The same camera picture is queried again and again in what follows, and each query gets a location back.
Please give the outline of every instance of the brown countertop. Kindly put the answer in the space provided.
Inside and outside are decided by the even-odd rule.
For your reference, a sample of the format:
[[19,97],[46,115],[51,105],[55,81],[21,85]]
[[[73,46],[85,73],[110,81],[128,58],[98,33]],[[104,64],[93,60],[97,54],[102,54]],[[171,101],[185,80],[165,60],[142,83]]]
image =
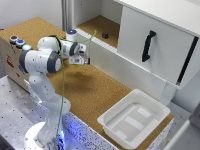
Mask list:
[[[32,45],[33,49],[37,49],[37,42],[40,38],[49,35],[63,37],[65,32],[36,17],[0,31],[1,38],[7,42],[9,42],[9,38],[12,35],[19,36],[27,44]],[[62,69],[56,74],[49,74],[48,77],[54,85],[56,93],[61,94]],[[20,78],[27,80],[26,76],[21,76]],[[119,149],[123,148],[104,133],[102,126],[97,122],[97,118],[129,92],[131,92],[131,89],[91,65],[75,68],[65,61],[65,97],[71,101],[71,112]],[[146,149],[172,119],[173,116],[169,115],[137,150]]]

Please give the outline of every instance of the cork board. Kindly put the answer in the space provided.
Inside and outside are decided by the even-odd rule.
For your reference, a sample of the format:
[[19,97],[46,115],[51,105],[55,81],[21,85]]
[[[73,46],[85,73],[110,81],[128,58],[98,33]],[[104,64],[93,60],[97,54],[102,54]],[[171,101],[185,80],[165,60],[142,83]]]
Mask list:
[[[36,17],[0,31],[1,38],[7,41],[8,46],[9,37],[12,35],[18,35],[20,38],[24,39],[27,44],[30,44],[34,49],[37,49],[37,42],[40,38],[48,35],[58,35],[63,37],[65,36],[65,32],[43,19]],[[4,49],[2,54],[4,55],[3,57],[6,57],[5,52],[6,50]],[[13,53],[12,59],[14,59],[12,61],[17,63],[19,56]],[[91,65],[75,68],[74,66],[69,65],[67,61],[64,63],[65,97],[69,99],[72,104],[71,112],[105,137],[108,141],[112,142],[120,150],[123,150],[121,146],[115,143],[104,133],[102,126],[97,122],[97,118],[121,100],[125,95],[131,92],[131,89]],[[61,95],[62,68],[56,74],[48,74],[48,77],[55,87],[56,93]],[[28,76],[22,75],[20,80],[22,81],[23,79],[28,80]],[[18,78],[13,78],[13,80],[20,84]],[[146,149],[172,119],[172,115],[165,118],[165,120],[151,133],[150,136],[148,136],[148,138],[137,148],[137,150]]]
[[[81,25],[78,25],[77,27],[89,34],[93,34],[94,30],[97,30],[96,37],[98,39],[117,48],[120,24],[115,23],[103,16],[98,16]],[[102,37],[103,32],[108,33],[107,39]]]

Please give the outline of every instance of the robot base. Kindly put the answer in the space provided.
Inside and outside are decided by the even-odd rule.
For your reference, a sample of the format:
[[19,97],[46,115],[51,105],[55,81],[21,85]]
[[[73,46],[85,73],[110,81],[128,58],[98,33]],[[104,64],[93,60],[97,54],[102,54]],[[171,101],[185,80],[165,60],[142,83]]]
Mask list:
[[39,142],[37,142],[37,140],[35,140],[35,137],[37,136],[38,132],[43,127],[43,125],[44,125],[44,122],[40,122],[40,123],[32,126],[26,132],[26,135],[25,135],[25,138],[24,138],[24,149],[25,150],[49,150],[49,147],[47,147],[47,146],[43,147],[43,148],[41,148],[42,145],[41,145],[41,147],[38,146]]

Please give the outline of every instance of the cabinet handle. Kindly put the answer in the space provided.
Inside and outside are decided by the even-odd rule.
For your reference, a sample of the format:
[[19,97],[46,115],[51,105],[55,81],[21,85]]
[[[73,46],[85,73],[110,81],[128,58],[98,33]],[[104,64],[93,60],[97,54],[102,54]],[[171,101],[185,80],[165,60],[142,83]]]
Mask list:
[[148,55],[149,47],[151,44],[151,38],[154,37],[155,35],[156,35],[156,32],[150,31],[149,35],[146,38],[145,45],[144,45],[144,51],[142,54],[142,62],[145,62],[150,58],[150,56]]

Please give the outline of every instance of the cabinet compartment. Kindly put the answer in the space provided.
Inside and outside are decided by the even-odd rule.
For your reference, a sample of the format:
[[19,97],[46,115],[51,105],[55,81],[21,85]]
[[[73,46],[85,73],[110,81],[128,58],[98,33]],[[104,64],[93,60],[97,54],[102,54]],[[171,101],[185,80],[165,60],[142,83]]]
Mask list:
[[[145,40],[150,31],[156,36],[150,42],[150,59],[143,62]],[[193,41],[193,35],[123,8],[118,53],[173,84],[178,82]]]
[[[68,28],[79,28],[117,48],[123,5],[113,0],[72,0],[68,14]],[[109,38],[102,38],[107,32]]]

